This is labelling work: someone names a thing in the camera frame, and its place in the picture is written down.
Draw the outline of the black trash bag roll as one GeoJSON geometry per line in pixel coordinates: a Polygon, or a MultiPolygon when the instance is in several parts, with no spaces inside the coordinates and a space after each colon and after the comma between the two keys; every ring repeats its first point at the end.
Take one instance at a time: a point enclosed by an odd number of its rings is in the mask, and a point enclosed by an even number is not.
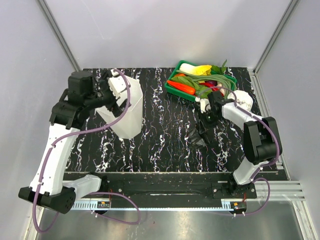
{"type": "Polygon", "coordinates": [[[187,133],[188,141],[196,148],[207,147],[210,142],[205,135],[201,135],[196,128],[192,128],[187,133]]]}

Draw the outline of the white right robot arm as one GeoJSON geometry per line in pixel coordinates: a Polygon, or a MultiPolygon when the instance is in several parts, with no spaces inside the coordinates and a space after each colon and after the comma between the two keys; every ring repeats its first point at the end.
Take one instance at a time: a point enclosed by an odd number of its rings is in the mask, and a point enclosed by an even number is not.
{"type": "Polygon", "coordinates": [[[262,117],[238,105],[237,99],[224,99],[219,91],[212,91],[208,98],[195,98],[199,105],[197,132],[198,143],[210,143],[210,129],[226,119],[243,131],[244,158],[233,171],[226,185],[233,198],[243,195],[254,177],[266,166],[273,165],[282,154],[282,144],[277,122],[273,117],[262,117]]]}

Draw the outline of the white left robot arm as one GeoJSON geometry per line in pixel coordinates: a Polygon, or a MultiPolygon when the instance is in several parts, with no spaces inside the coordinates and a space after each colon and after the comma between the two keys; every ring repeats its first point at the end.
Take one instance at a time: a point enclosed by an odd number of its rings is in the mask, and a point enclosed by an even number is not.
{"type": "Polygon", "coordinates": [[[86,135],[116,125],[126,114],[131,100],[126,76],[113,68],[98,82],[88,71],[75,71],[68,77],[68,87],[51,110],[45,151],[33,180],[22,187],[18,197],[60,214],[68,213],[75,201],[93,193],[102,198],[109,186],[97,174],[88,174],[70,184],[63,184],[66,164],[78,135],[86,135]],[[82,130],[91,110],[106,107],[115,120],[90,130],[82,130]]]}

